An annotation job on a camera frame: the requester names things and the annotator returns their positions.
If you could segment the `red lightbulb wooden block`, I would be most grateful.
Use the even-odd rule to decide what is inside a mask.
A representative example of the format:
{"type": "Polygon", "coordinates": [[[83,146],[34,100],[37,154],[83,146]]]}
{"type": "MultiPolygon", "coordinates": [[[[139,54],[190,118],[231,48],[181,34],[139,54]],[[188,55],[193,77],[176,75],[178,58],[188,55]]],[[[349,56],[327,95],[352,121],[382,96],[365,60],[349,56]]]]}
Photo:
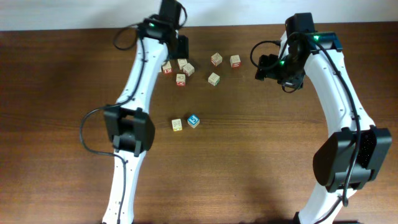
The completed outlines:
{"type": "Polygon", "coordinates": [[[176,75],[176,85],[177,86],[185,86],[186,85],[186,74],[178,73],[176,75]]]}

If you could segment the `blue 5 wooden block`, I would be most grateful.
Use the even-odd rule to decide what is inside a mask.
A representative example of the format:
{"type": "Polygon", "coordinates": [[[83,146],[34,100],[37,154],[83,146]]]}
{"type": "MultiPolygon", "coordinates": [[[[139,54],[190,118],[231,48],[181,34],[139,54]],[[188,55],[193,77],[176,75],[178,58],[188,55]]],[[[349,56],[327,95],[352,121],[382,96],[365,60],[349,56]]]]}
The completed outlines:
{"type": "Polygon", "coordinates": [[[192,114],[188,119],[187,119],[187,123],[189,126],[191,126],[192,128],[196,128],[199,124],[200,124],[200,119],[195,115],[192,114]]]}

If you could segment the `red X wooden block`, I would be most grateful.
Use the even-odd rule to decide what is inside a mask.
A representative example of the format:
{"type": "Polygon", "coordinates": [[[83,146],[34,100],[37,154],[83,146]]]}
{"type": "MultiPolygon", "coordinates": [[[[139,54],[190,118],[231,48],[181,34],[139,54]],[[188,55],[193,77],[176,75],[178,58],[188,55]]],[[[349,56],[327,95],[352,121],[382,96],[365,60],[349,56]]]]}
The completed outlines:
{"type": "Polygon", "coordinates": [[[172,120],[172,129],[173,131],[181,131],[182,127],[182,120],[181,119],[173,119],[172,120]]]}

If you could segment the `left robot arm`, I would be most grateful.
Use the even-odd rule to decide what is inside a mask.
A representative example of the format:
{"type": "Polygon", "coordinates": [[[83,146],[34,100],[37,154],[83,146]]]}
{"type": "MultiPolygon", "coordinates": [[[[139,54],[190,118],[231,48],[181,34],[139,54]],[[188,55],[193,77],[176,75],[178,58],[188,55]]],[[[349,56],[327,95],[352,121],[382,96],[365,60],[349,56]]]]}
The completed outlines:
{"type": "Polygon", "coordinates": [[[102,222],[134,221],[134,197],[142,162],[154,142],[155,126],[149,106],[161,67],[169,59],[188,58],[188,38],[178,32],[186,10],[178,1],[162,1],[158,14],[138,23],[136,56],[123,92],[104,109],[113,145],[114,174],[102,222]]]}

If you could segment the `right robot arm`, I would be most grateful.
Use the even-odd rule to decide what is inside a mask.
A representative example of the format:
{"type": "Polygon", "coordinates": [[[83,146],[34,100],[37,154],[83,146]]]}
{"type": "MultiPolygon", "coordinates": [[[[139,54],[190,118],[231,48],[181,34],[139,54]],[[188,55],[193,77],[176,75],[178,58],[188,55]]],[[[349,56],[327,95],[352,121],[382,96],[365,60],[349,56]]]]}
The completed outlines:
{"type": "Polygon", "coordinates": [[[392,145],[388,129],[378,128],[363,108],[345,67],[334,32],[319,32],[309,12],[285,21],[276,41],[278,54],[253,61],[255,78],[275,80],[286,93],[315,87],[328,127],[328,139],[313,157],[314,190],[294,223],[334,223],[349,198],[376,179],[392,145]]]}

